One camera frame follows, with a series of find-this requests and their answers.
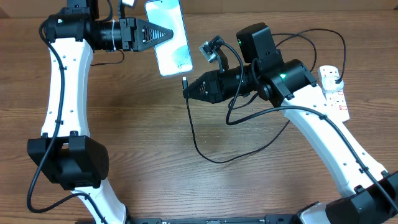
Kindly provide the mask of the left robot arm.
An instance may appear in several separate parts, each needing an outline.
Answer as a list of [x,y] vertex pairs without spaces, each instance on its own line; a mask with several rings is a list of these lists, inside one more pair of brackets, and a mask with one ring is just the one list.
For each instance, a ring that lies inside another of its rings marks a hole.
[[27,152],[51,183],[85,204],[94,223],[132,223],[109,180],[107,149],[90,136],[88,74],[97,50],[142,52],[173,37],[170,29],[124,15],[134,1],[119,1],[118,20],[101,19],[98,2],[68,1],[39,27],[51,59],[49,104],[40,137]]

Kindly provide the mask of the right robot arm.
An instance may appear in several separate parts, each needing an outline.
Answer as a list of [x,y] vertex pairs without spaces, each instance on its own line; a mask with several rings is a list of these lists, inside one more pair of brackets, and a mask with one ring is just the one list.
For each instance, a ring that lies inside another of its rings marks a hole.
[[397,174],[389,173],[355,140],[328,105],[317,79],[299,60],[285,62],[264,23],[236,34],[239,66],[229,68],[215,37],[200,50],[217,70],[194,82],[184,80],[183,97],[220,103],[255,91],[305,136],[331,174],[340,198],[315,202],[295,214],[266,215],[266,223],[383,223],[397,215]]

